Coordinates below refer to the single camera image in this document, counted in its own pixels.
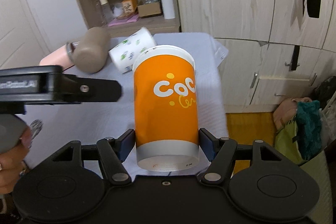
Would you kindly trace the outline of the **person's left hand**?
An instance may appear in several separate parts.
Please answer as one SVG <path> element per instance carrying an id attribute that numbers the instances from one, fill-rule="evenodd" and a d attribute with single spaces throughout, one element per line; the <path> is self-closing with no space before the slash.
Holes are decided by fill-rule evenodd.
<path id="1" fill-rule="evenodd" d="M 38 135 L 42 127 L 41 120 L 34 120 L 30 126 L 26 126 L 17 145 L 1 154 L 1 195 L 11 193 L 19 178 L 28 170 L 24 159 L 30 150 L 33 138 Z"/>

